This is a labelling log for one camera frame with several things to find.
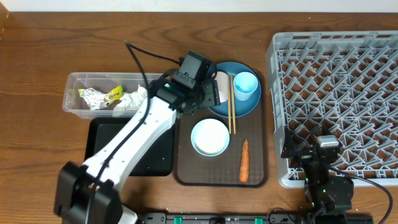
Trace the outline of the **pink cup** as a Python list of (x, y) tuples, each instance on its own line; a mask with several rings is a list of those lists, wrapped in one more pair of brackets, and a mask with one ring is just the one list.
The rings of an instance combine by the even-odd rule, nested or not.
[(215, 80), (218, 85), (220, 102), (224, 103), (228, 100), (229, 76), (225, 72), (217, 72)]

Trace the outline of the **light blue cup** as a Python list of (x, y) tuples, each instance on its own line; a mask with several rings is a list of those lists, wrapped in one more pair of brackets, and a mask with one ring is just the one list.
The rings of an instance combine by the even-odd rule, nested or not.
[(239, 101), (248, 100), (258, 88), (258, 80), (255, 74), (241, 72), (233, 78), (234, 95)]

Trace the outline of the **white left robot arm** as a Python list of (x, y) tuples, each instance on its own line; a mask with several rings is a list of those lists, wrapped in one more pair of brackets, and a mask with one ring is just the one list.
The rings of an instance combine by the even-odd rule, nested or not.
[(216, 66), (189, 52), (180, 68), (146, 82), (147, 98), (128, 123), (81, 166), (67, 162), (58, 175), (53, 212), (66, 223), (137, 223), (119, 196), (131, 171), (181, 116), (218, 106)]

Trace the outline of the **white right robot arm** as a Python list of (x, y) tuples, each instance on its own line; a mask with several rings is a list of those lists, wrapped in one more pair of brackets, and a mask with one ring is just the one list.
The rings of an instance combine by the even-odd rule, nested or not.
[(330, 165), (338, 158), (342, 143), (326, 127), (309, 150), (299, 149), (286, 126), (281, 158), (305, 173), (305, 195), (313, 208), (301, 218), (304, 223), (348, 223), (346, 211), (352, 208), (354, 183), (331, 176)]

